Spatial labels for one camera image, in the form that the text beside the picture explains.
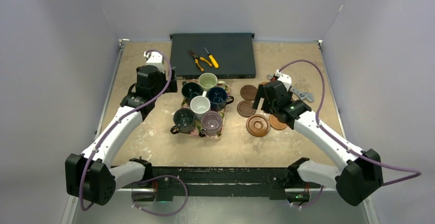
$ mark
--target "table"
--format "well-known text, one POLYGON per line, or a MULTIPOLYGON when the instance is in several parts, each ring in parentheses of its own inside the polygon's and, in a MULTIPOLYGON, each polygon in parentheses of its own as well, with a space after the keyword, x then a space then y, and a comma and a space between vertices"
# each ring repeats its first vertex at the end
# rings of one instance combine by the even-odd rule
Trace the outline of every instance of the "table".
MULTIPOLYGON (((273 128, 264 137, 254 137, 246 130, 246 119, 237 113, 237 104, 243 99, 240 89, 244 85, 257 86, 267 81, 266 75, 274 73, 284 64, 297 60, 313 61, 326 75, 322 54, 317 43, 254 43, 255 79, 226 79, 234 96, 234 103, 227 106, 224 131, 220 140, 197 138, 184 134, 173 135, 172 115, 182 102, 181 80, 178 93, 162 95, 154 110, 130 135, 115 157, 113 165, 122 165, 140 156, 154 166, 188 167, 287 167, 300 157, 308 157, 322 164, 332 161, 311 141, 296 131, 273 128)), ((158 49, 170 57, 171 42, 128 42, 125 46, 112 92, 103 118, 102 129, 113 119, 122 98, 131 84, 136 82, 136 67, 145 64, 144 51, 158 49)), ((292 78, 293 85, 301 91, 311 92, 315 102, 308 103, 315 111, 322 94, 322 83, 317 70, 307 63, 297 63, 283 71, 292 78)), ((326 80, 325 101, 320 118, 339 134, 340 119, 326 80)))

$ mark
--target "wooden coaster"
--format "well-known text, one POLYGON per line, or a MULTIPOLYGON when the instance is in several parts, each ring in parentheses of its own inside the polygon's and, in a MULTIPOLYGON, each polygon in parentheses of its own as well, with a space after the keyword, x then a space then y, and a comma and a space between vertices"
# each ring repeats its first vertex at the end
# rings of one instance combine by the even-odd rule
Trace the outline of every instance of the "wooden coaster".
POLYGON ((243 99, 254 100, 257 94, 257 87, 253 85, 245 85, 240 89, 240 95, 243 99))
POLYGON ((269 132, 270 123, 263 115, 253 115, 246 121, 246 129, 256 137, 263 137, 269 132))
POLYGON ((252 108, 253 102, 243 100, 237 105, 237 112, 243 117, 250 117, 255 114, 256 110, 252 108))
POLYGON ((287 127, 287 124, 281 123, 274 115, 269 116, 269 122, 276 130, 284 130, 287 127))

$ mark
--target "light green mug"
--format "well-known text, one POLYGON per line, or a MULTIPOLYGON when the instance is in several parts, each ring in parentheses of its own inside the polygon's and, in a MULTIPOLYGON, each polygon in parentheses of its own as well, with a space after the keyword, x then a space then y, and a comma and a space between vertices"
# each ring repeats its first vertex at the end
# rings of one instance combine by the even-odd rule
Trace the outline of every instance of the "light green mug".
POLYGON ((218 86, 218 84, 225 84, 225 81, 218 80, 216 75, 212 73, 204 73, 198 78, 198 83, 203 91, 208 92, 211 88, 218 86))

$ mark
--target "black mug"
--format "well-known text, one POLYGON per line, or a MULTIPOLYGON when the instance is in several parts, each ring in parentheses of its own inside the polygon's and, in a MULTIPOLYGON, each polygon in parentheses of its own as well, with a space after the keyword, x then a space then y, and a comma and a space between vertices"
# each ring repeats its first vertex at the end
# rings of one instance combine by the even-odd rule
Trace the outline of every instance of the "black mug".
POLYGON ((195 113, 187 108, 179 109, 175 112, 173 121, 175 126, 171 128, 172 134, 189 133, 195 128, 195 113))
POLYGON ((194 82, 183 82, 183 87, 181 88, 181 94, 188 105, 192 99, 196 96, 201 96, 203 90, 200 85, 194 82))
POLYGON ((234 102, 233 96, 228 96, 222 87, 213 87, 208 91, 208 100, 210 100, 211 109, 214 111, 223 110, 226 105, 234 102))

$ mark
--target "cup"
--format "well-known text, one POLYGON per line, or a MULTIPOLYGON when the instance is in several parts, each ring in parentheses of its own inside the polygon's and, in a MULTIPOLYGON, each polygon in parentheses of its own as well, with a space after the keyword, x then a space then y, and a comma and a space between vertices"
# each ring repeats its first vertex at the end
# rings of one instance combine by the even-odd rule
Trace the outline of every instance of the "cup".
POLYGON ((207 135, 216 135, 222 128, 222 117, 215 111, 206 112, 201 118, 203 132, 207 135))
POLYGON ((184 100, 188 105, 190 105, 190 102, 192 99, 196 96, 201 95, 202 90, 200 85, 194 83, 194 82, 183 82, 183 87, 181 88, 181 94, 183 95, 184 100))
POLYGON ((171 128, 172 134, 189 133, 195 128, 195 114, 187 108, 177 110, 173 118, 175 126, 171 128))
POLYGON ((211 88, 218 86, 218 84, 225 84, 225 81, 218 80, 216 75, 212 73, 204 73, 198 78, 198 82, 203 91, 210 91, 211 88))
POLYGON ((202 96, 196 96, 190 102, 190 109, 195 113, 195 117, 201 120, 204 113, 210 111, 210 100, 206 97, 207 92, 203 92, 202 96))
POLYGON ((233 96, 228 96, 225 89, 221 87, 213 87, 208 92, 208 100, 210 100, 211 109, 214 111, 223 110, 226 105, 234 102, 233 96))

